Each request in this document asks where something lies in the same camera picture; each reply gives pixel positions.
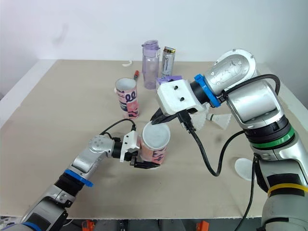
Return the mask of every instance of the blue ring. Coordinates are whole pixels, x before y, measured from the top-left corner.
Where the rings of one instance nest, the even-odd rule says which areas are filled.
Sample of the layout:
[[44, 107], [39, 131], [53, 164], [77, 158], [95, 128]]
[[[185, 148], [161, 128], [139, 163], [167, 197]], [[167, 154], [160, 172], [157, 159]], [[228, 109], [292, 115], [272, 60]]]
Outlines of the blue ring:
[[38, 225], [33, 224], [31, 222], [24, 222], [24, 223], [22, 223], [22, 225], [26, 225], [30, 228], [33, 228], [35, 231], [42, 231]]
[[71, 177], [74, 177], [75, 179], [81, 181], [82, 183], [84, 183], [86, 186], [88, 187], [92, 187], [93, 183], [87, 179], [84, 179], [83, 177], [81, 177], [80, 175], [78, 175], [77, 173], [73, 172], [72, 170], [65, 170], [65, 173], [67, 173], [68, 175], [70, 175]]
[[215, 97], [215, 95], [213, 95], [212, 91], [210, 90], [210, 88], [208, 88], [208, 86], [206, 85], [205, 81], [204, 81], [204, 77], [201, 74], [198, 74], [194, 77], [194, 80], [199, 83], [199, 85], [202, 87], [204, 93], [207, 95], [207, 97], [209, 98], [209, 100], [211, 101], [211, 103], [215, 106], [215, 107], [219, 107], [220, 106], [220, 102], [217, 100], [217, 98]]

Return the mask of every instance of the paper cup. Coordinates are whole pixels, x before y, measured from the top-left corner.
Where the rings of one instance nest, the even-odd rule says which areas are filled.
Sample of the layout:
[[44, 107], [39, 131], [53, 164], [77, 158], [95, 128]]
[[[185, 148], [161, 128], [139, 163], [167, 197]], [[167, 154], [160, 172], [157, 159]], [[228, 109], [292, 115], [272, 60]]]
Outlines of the paper cup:
[[162, 164], [167, 145], [170, 141], [170, 129], [167, 124], [147, 123], [142, 131], [141, 158], [145, 161]]
[[119, 97], [123, 117], [129, 119], [137, 118], [139, 115], [139, 104], [136, 81], [132, 78], [121, 78], [115, 83], [116, 94]]

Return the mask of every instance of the marker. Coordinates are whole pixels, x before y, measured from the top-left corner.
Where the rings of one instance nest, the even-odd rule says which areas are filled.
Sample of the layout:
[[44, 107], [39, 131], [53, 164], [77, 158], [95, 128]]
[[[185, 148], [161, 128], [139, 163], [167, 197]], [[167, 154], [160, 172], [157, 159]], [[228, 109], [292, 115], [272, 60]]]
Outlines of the marker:
[[136, 80], [139, 76], [139, 71], [135, 71], [135, 74], [134, 74], [134, 80]]

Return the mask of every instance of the black cable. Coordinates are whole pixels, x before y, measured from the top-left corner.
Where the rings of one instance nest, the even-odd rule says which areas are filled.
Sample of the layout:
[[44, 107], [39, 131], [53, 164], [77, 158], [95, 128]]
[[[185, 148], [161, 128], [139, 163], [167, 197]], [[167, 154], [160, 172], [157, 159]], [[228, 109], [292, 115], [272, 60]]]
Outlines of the black cable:
[[104, 132], [104, 134], [107, 134], [109, 136], [109, 138], [112, 139], [112, 136], [110, 135], [109, 132]]
[[123, 122], [123, 121], [130, 121], [130, 122], [133, 124], [133, 125], [131, 126], [131, 130], [134, 130], [134, 131], [136, 130], [136, 124], [135, 124], [134, 121], [132, 121], [131, 119], [121, 119], [121, 120], [115, 122], [114, 124], [110, 125], [110, 126], [109, 126], [108, 128], [106, 128], [104, 131], [102, 131], [102, 132], [100, 133], [100, 135], [105, 134], [106, 131], [108, 131], [110, 128], [112, 128], [113, 126], [115, 126], [115, 125], [117, 125], [118, 123], [121, 123], [121, 122]]
[[237, 227], [235, 228], [234, 231], [238, 231], [239, 228], [241, 227], [243, 221], [246, 219], [246, 216], [250, 210], [250, 207], [251, 207], [251, 204], [252, 204], [252, 199], [254, 197], [254, 186], [255, 186], [255, 166], [254, 166], [254, 161], [255, 161], [255, 157], [253, 159], [253, 162], [252, 162], [252, 170], [251, 170], [251, 187], [250, 187], [250, 197], [249, 197], [249, 203], [248, 203], [248, 206], [247, 206], [247, 209], [244, 213], [244, 216], [242, 217], [240, 223], [237, 225]]
[[237, 136], [241, 135], [244, 133], [244, 131], [239, 131], [237, 133], [235, 133], [234, 135], [232, 135], [226, 142], [225, 144], [223, 145], [222, 149], [221, 149], [221, 152], [220, 152], [220, 156], [219, 156], [219, 161], [218, 161], [218, 167], [217, 167], [217, 172], [215, 172], [213, 170], [213, 168], [211, 167], [209, 161], [208, 161], [208, 158], [206, 156], [206, 153], [205, 153], [205, 150], [204, 150], [204, 147], [199, 139], [199, 137], [197, 136], [197, 134], [194, 132], [194, 130], [192, 128], [188, 129], [188, 131], [191, 133], [191, 135], [193, 136], [193, 138], [195, 139], [199, 149], [200, 149], [200, 152], [201, 152], [201, 155], [202, 155], [202, 158], [203, 158], [203, 161], [207, 167], [207, 169], [209, 170], [209, 172], [215, 176], [215, 177], [218, 177], [220, 175], [220, 172], [221, 172], [221, 167], [222, 167], [222, 160], [223, 160], [223, 156], [225, 154], [225, 151], [227, 149], [227, 146], [229, 145], [229, 143]]
[[279, 80], [279, 78], [276, 75], [273, 75], [273, 74], [265, 74], [265, 75], [260, 75], [260, 76], [251, 78], [249, 80], [246, 80], [246, 81], [244, 81], [244, 82], [234, 86], [233, 88], [230, 88], [229, 90], [226, 90], [223, 94], [224, 95], [228, 95], [232, 91], [235, 91], [235, 90], [241, 88], [242, 86], [245, 86], [245, 85], [247, 85], [249, 83], [253, 83], [253, 82], [256, 82], [258, 80], [265, 79], [265, 78], [270, 78], [270, 79], [275, 81], [275, 84], [276, 84], [276, 86], [275, 86], [275, 93], [276, 93], [276, 95], [278, 95], [279, 90], [280, 90], [280, 80]]

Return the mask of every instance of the clear bottle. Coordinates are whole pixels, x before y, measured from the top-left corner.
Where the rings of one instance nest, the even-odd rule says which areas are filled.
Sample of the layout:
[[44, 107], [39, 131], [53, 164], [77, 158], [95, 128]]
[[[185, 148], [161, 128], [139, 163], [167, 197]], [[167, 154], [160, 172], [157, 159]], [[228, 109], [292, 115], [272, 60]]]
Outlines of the clear bottle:
[[153, 90], [156, 88], [156, 79], [158, 77], [160, 48], [157, 40], [146, 41], [142, 46], [142, 73], [144, 87]]

